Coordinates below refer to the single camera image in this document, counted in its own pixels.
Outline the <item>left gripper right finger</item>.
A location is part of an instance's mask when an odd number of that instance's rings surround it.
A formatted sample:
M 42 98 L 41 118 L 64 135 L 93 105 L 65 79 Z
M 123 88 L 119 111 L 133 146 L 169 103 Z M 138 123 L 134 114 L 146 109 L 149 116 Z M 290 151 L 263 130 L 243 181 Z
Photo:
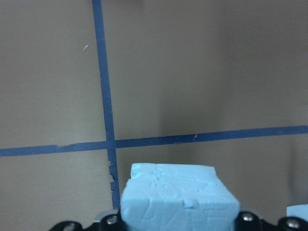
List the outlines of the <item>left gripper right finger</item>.
M 299 217 L 283 217 L 271 224 L 250 211 L 239 212 L 233 231 L 308 231 L 308 222 Z

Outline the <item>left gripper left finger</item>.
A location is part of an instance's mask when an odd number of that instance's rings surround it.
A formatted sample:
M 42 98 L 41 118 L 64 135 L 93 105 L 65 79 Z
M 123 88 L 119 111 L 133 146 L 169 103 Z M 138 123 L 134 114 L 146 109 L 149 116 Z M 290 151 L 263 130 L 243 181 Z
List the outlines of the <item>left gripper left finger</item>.
M 122 220 L 119 210 L 109 210 L 99 215 L 100 220 L 95 220 L 84 228 L 77 221 L 62 221 L 50 228 L 50 231 L 126 231 L 127 225 Z

